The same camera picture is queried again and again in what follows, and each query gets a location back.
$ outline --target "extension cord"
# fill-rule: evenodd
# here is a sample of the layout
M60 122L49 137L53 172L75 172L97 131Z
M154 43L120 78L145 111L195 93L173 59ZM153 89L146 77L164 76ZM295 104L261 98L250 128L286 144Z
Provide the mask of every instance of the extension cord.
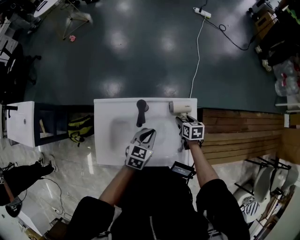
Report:
M193 7L193 10L195 11L195 13L197 14L200 14L206 18L211 18L211 14L209 12L206 12L204 10L201 9L200 11L200 8L197 8L197 7Z

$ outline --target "marble floor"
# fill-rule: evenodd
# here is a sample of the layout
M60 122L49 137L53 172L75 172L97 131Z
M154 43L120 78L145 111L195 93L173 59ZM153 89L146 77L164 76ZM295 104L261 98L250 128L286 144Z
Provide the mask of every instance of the marble floor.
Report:
M78 202L85 196L98 198L106 186L118 172L118 167L101 166L96 162L94 137L89 137L80 147L69 139L53 142L34 149L18 144L10 146L8 139L0 140L0 167L7 166L9 162L19 165L35 163L43 152L45 158L50 154L55 156L58 172L47 177L56 181L62 189L62 202L66 219L70 219ZM228 164L214 165L214 169L221 179L225 181L228 189L233 193L237 183L244 183L258 172L257 165L239 161ZM193 199L199 192L197 179L189 182ZM36 202L44 211L49 222L61 217L54 209L61 211L60 190L56 184L49 180L38 180L28 189L27 198Z

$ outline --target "black chair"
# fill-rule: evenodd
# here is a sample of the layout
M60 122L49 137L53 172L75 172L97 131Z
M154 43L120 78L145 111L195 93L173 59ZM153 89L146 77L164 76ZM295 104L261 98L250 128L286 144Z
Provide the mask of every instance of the black chair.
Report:
M24 56L21 44L12 53L6 48L8 41L4 44L0 56L5 53L9 56L7 64L1 72L0 103L7 105L13 102L22 102L27 80L36 84L36 80L30 78L30 67L35 59L41 60L41 56Z

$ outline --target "white cylinder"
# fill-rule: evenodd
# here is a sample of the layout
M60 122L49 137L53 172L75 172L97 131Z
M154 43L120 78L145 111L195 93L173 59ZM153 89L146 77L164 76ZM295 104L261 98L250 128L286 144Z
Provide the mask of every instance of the white cylinder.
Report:
M190 113L192 106L190 101L172 101L169 102L169 110L171 113Z

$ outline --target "gray floor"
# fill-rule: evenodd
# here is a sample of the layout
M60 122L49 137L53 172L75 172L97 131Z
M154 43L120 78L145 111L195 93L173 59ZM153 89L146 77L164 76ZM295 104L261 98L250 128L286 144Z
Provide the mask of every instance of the gray floor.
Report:
M246 47L255 32L246 14L254 0L209 0L211 21ZM57 36L57 8L32 36L26 53L42 55L38 82L28 84L25 100L85 105L96 98L189 97L197 64L196 38L202 18L197 0L100 0L82 4L88 23L71 43ZM253 51L241 51L223 34L204 24L199 38L200 65L192 97L199 107L277 112L275 77L261 67Z

